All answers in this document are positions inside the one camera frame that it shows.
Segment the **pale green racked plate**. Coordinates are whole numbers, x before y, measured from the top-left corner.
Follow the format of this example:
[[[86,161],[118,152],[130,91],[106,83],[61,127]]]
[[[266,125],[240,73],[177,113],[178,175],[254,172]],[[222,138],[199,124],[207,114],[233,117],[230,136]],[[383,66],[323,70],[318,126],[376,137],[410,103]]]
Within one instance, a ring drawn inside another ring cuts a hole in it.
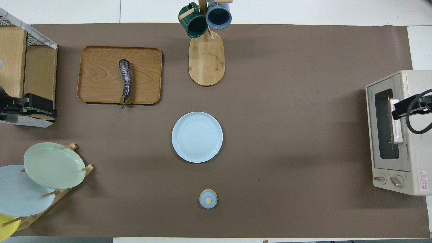
[[[53,142],[28,148],[24,154],[24,167],[32,180],[50,189],[70,189],[85,178],[82,158],[71,148]]]

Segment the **brown table mat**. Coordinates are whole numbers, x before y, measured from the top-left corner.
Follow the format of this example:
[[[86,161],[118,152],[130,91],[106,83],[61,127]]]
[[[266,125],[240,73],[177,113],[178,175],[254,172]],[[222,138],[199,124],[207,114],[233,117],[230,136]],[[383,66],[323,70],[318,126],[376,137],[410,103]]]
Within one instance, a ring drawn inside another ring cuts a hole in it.
[[[372,183],[366,85],[412,69],[406,27],[231,25],[226,71],[212,87],[188,72],[179,23],[35,25],[58,44],[56,108],[46,129],[0,124],[0,166],[39,142],[75,143],[94,171],[17,236],[428,238],[426,199]],[[154,106],[77,98],[86,46],[163,53]],[[171,134],[212,115],[223,144],[194,164]],[[212,189],[213,209],[199,196]]]

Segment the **wooden serving tray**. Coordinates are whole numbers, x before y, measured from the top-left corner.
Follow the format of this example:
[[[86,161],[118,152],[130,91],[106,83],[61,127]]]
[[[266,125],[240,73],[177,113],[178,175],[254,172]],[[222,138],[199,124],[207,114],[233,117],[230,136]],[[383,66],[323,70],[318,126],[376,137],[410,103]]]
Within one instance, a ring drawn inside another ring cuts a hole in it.
[[[86,46],[80,57],[77,97],[85,103],[119,104],[124,81],[119,61],[131,64],[131,105],[154,105],[161,96],[162,52],[153,47]]]

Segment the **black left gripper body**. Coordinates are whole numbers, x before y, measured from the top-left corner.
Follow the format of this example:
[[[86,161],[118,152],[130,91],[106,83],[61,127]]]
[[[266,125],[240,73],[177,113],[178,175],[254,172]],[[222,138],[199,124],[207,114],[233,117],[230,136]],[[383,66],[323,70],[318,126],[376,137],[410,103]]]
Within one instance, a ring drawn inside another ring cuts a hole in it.
[[[23,105],[27,102],[27,98],[16,98],[11,97],[7,92],[0,86],[0,116],[6,115],[27,115],[27,112],[23,111]]]

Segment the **light blue round plate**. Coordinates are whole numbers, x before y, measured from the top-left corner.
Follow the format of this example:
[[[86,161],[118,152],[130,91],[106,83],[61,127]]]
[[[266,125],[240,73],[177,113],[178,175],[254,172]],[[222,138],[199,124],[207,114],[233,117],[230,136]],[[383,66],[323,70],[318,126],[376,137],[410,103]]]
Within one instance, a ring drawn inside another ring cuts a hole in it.
[[[204,163],[222,147],[222,126],[208,113],[190,112],[175,123],[171,141],[180,158],[194,164]]]

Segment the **light blue racked plate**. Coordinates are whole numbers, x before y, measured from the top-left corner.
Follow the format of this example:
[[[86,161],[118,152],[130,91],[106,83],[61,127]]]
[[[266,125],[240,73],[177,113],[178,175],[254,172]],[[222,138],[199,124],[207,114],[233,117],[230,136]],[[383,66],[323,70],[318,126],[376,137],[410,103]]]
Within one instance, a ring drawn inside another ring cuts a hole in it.
[[[0,167],[0,214],[27,217],[48,209],[55,195],[40,198],[53,189],[40,186],[25,172],[22,165]]]

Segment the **dark green mug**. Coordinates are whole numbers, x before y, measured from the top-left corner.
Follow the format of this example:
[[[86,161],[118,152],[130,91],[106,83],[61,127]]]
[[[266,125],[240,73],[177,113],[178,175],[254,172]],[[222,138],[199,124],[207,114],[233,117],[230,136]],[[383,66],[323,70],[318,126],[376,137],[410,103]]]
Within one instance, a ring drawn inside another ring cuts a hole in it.
[[[198,38],[207,30],[205,16],[200,12],[199,6],[191,2],[184,6],[178,14],[179,23],[183,26],[188,37]]]

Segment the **blue mug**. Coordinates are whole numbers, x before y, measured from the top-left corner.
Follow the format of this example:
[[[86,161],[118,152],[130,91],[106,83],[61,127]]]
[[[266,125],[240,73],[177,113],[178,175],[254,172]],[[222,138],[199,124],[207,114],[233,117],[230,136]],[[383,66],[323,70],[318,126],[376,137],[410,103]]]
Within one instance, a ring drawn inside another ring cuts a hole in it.
[[[225,29],[231,24],[232,15],[230,3],[232,0],[208,0],[209,6],[206,13],[206,21],[212,29]]]

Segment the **dark purple eggplant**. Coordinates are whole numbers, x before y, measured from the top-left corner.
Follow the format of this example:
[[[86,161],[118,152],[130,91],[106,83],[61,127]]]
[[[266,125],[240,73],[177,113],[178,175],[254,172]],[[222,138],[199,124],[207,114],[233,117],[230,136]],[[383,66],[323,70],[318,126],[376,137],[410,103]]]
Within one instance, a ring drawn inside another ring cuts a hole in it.
[[[126,59],[119,61],[119,69],[123,79],[123,92],[120,98],[122,109],[131,103],[133,71],[131,63]]]

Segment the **small blue call bell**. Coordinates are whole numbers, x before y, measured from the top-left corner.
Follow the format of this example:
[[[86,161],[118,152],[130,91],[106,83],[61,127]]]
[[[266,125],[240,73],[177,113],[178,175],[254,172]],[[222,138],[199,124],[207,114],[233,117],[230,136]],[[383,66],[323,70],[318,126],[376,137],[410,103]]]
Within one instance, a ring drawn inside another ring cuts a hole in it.
[[[205,189],[199,195],[199,204],[204,209],[213,209],[218,203],[218,196],[212,189]]]

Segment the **wooden plate rack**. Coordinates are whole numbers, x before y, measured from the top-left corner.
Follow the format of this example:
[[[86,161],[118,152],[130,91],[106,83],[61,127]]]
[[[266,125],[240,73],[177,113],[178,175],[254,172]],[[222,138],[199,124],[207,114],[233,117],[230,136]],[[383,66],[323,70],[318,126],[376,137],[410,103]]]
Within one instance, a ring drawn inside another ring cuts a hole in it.
[[[75,151],[76,148],[77,148],[77,146],[74,143],[71,143],[70,145],[62,145],[62,146],[65,147],[65,148],[71,148],[73,151]],[[82,171],[85,171],[85,177],[88,176],[88,174],[90,174],[93,170],[94,170],[94,167],[93,167],[93,165],[90,165],[90,164],[89,165],[85,165],[85,168],[82,169]],[[25,172],[26,173],[25,167],[24,167],[24,169],[20,170],[20,172]],[[33,224],[39,217],[42,216],[42,214],[44,214],[52,206],[54,206],[71,189],[72,188],[70,188],[70,189],[53,189],[54,190],[53,192],[40,196],[40,198],[44,198],[44,197],[48,197],[49,195],[55,195],[55,199],[54,199],[52,205],[48,209],[46,209],[45,211],[42,211],[42,212],[40,212],[38,214],[34,214],[34,215],[31,215],[31,216],[27,216],[27,217],[20,217],[21,218],[21,223],[20,223],[20,226],[17,228],[17,230],[26,228],[26,227],[30,226],[31,224]]]

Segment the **beige toaster oven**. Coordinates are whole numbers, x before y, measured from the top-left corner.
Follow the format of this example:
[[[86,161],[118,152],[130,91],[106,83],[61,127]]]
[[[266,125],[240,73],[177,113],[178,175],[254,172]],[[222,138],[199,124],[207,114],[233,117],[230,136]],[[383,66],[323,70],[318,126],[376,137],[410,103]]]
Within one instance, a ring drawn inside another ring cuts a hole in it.
[[[432,195],[432,112],[393,120],[393,104],[432,95],[432,70],[398,71],[366,86],[373,185],[408,195]]]

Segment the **yellow racked plate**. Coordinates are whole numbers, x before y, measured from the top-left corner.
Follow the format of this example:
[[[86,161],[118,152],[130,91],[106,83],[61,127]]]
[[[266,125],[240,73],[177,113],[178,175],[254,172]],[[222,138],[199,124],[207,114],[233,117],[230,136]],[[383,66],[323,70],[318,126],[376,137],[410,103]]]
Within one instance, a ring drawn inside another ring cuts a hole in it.
[[[17,231],[21,218],[0,214],[0,242],[6,240]]]

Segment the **wooden mug tree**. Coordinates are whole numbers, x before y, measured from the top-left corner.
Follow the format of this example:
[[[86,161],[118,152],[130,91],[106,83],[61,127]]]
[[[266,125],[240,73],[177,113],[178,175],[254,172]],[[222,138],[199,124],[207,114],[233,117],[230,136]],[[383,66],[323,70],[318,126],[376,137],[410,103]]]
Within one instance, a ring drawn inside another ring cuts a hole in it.
[[[199,11],[205,16],[208,0],[198,0]],[[222,38],[207,26],[206,32],[191,38],[189,46],[189,74],[194,82],[201,86],[213,86],[222,80],[225,74],[225,51]]]

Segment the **wooden shelf unit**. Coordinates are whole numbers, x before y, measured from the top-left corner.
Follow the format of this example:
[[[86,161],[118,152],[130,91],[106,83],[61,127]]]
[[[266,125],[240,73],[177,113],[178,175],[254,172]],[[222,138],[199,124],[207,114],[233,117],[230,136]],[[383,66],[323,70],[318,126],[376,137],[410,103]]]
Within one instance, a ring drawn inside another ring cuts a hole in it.
[[[55,109],[57,51],[18,26],[0,26],[0,86],[11,97],[32,93],[50,99]],[[37,110],[51,114],[54,109]],[[16,121],[0,116],[0,123]]]

